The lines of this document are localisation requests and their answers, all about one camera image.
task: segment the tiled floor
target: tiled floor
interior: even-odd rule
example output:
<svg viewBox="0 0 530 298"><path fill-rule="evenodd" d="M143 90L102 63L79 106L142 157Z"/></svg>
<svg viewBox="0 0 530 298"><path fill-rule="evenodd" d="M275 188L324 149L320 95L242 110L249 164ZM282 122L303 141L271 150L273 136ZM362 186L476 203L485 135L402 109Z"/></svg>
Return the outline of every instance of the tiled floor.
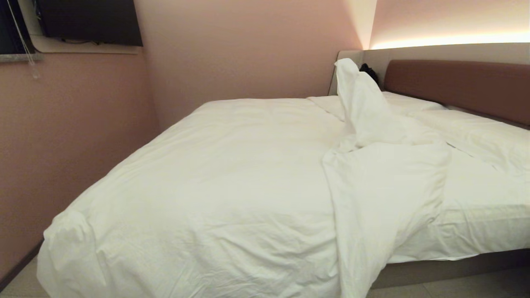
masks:
<svg viewBox="0 0 530 298"><path fill-rule="evenodd" d="M48 297L36 278L36 259L0 298ZM530 267L419 285L372 290L368 298L530 298Z"/></svg>

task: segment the white duvet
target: white duvet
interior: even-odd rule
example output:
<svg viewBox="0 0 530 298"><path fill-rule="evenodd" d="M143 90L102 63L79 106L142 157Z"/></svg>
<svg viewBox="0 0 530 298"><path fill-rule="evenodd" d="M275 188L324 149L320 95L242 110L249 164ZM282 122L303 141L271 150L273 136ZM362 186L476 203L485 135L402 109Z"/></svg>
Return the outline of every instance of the white duvet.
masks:
<svg viewBox="0 0 530 298"><path fill-rule="evenodd" d="M343 123L309 100L202 106L54 219L40 283L52 298L364 297L436 216L448 151L363 80L341 89L353 112L331 150Z"/></svg>

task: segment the wall-mounted tv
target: wall-mounted tv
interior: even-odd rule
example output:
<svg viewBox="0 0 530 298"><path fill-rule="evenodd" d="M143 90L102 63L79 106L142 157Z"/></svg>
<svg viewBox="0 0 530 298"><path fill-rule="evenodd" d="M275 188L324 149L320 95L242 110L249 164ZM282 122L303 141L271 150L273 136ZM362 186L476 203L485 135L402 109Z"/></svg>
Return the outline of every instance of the wall-mounted tv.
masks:
<svg viewBox="0 0 530 298"><path fill-rule="evenodd" d="M45 36L142 46L133 0L36 0Z"/></svg>

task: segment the brown upholstered headboard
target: brown upholstered headboard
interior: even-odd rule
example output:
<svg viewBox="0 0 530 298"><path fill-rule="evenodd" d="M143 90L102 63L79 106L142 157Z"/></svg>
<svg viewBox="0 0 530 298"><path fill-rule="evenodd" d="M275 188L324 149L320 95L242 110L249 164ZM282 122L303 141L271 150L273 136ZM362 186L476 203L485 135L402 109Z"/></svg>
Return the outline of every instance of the brown upholstered headboard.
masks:
<svg viewBox="0 0 530 298"><path fill-rule="evenodd" d="M530 65L392 60L384 89L530 125Z"/></svg>

